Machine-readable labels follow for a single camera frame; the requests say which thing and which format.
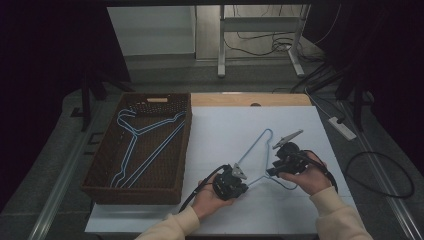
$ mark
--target sleeve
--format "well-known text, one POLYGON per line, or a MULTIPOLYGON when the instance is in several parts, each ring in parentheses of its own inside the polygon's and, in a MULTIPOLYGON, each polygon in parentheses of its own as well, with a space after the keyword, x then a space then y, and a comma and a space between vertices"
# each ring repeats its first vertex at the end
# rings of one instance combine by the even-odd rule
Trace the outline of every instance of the sleeve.
POLYGON ((310 197, 318 210, 316 227, 320 239, 372 239, 359 213, 343 202, 334 187, 310 197))
POLYGON ((169 214, 136 238, 136 240, 180 240, 200 227, 199 218, 191 206, 177 215, 169 214))

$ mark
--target wicker basket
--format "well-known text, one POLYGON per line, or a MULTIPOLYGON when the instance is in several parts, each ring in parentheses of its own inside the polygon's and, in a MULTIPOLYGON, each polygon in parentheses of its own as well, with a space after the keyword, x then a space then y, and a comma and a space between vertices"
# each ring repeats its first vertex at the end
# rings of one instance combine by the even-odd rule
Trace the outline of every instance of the wicker basket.
POLYGON ((124 93, 94 154, 81 190, 97 204, 179 204, 191 119, 190 94, 124 93), (118 114, 122 109, 135 113, 134 117, 125 117, 125 121, 134 129, 152 126, 167 119, 176 120, 135 138, 135 134, 117 123, 118 114), (128 187, 135 178, 126 181, 128 177, 157 151, 158 146, 163 144, 183 121, 183 127, 165 144, 137 181, 128 187), (134 146, 132 151, 129 151, 130 145, 134 146), (129 157, 123 177, 121 165, 125 156, 129 157))

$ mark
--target power strip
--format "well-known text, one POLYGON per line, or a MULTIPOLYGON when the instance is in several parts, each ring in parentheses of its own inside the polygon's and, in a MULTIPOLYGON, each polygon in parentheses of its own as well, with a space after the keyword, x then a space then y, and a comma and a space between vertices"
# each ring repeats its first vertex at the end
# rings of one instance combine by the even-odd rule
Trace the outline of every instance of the power strip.
POLYGON ((356 135, 350 131, 349 128, 346 127, 343 123, 337 123, 337 118, 332 117, 328 119, 328 122, 337 130, 339 133, 341 133, 348 141, 351 141, 356 138, 356 135))

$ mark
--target person's left hand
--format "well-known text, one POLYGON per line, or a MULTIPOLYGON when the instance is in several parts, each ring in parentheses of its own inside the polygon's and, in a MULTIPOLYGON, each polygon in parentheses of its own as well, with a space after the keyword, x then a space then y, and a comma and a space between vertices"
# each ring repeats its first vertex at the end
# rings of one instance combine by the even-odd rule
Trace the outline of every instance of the person's left hand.
POLYGON ((193 205, 191 206, 200 220, 212 215, 222 207, 232 205, 235 201, 235 198, 224 201, 216 195, 212 187, 212 182, 215 177, 216 174, 211 177, 208 183, 197 193, 193 205))

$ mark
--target metal rail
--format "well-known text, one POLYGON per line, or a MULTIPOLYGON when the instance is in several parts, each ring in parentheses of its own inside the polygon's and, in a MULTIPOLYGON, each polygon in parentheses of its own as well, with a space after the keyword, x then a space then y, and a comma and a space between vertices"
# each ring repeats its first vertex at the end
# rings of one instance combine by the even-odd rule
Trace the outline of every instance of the metal rail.
MULTIPOLYGON (((346 114, 346 119, 351 123, 351 125, 354 128, 354 131, 356 132, 356 135, 358 136, 358 140, 361 144, 361 147, 364 151, 373 151, 371 144, 368 142, 365 135, 358 131, 355 124, 353 123, 352 118, 350 117, 352 115, 352 112, 349 108, 346 108, 343 103, 338 102, 339 105, 342 107, 344 112, 348 112, 349 114, 346 114)), ((371 170, 373 171, 374 176, 377 179, 378 184, 382 188, 383 191, 391 194, 397 194, 396 188, 393 185, 390 177, 387 175, 386 171, 384 170, 383 166, 381 165, 380 161, 378 160, 377 156, 375 155, 369 155, 368 163, 370 165, 371 170)), ((411 215, 408 207, 406 206, 403 199, 398 198, 391 198, 387 197, 387 202, 389 203, 390 207, 393 210, 393 213, 395 214, 396 218, 399 221, 399 224, 401 225, 403 231, 405 232, 405 235, 409 239, 423 239, 423 235, 420 233, 420 230, 418 229, 417 225, 415 224, 414 217, 411 215)))
POLYGON ((83 148, 90 138, 90 132, 92 131, 93 123, 96 122, 98 118, 101 105, 99 106, 99 104, 95 104, 93 105, 93 109, 94 119, 88 126, 87 131, 81 132, 76 139, 76 144, 72 149, 71 154, 66 159, 65 165, 63 166, 62 171, 60 172, 59 177, 57 178, 56 183, 50 192, 49 198, 44 204, 43 210, 38 216, 38 219, 28 237, 28 240, 42 240, 47 236, 53 219, 56 216, 60 204, 62 203, 63 197, 68 190, 69 183, 71 182, 71 179, 74 175, 83 148))

